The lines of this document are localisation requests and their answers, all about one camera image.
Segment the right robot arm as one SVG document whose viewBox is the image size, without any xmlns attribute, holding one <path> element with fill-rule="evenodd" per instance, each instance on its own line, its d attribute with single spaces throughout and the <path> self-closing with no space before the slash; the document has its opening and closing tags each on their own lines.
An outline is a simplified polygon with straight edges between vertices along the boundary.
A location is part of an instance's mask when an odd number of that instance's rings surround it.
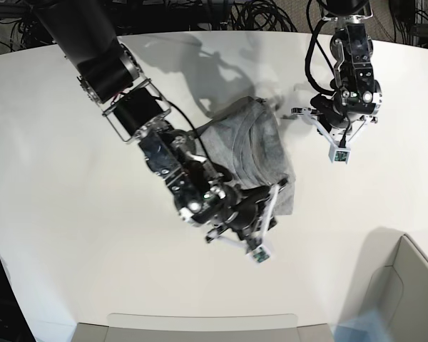
<svg viewBox="0 0 428 342">
<path fill-rule="evenodd" d="M 167 121 L 174 104 L 118 40 L 98 1 L 31 1 L 30 7 L 122 141 L 137 142 L 149 169 L 171 192 L 180 217 L 195 226 L 211 224 L 207 241 L 231 230 L 250 248 L 258 247 L 275 223 L 272 209 L 281 184 L 231 187 L 230 171 L 208 153 L 197 153 L 203 147 L 197 131 L 177 130 Z"/>
</svg>

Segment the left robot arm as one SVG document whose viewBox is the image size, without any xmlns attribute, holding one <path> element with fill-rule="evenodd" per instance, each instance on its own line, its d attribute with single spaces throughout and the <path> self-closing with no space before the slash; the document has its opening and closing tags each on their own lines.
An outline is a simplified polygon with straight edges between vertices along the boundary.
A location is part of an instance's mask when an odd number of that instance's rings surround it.
<svg viewBox="0 0 428 342">
<path fill-rule="evenodd" d="M 318 1 L 321 19 L 310 27 L 311 38 L 305 56 L 305 75 L 317 92 L 310 101 L 311 115 L 331 137 L 343 140 L 358 120 L 373 119 L 381 106 L 382 91 L 375 79 L 371 57 L 373 42 L 364 21 L 373 17 L 368 1 Z M 323 88 L 311 73 L 315 48 L 323 50 L 318 42 L 322 27 L 335 23 L 330 40 L 330 52 L 335 59 L 330 64 L 333 79 L 330 88 Z"/>
</svg>

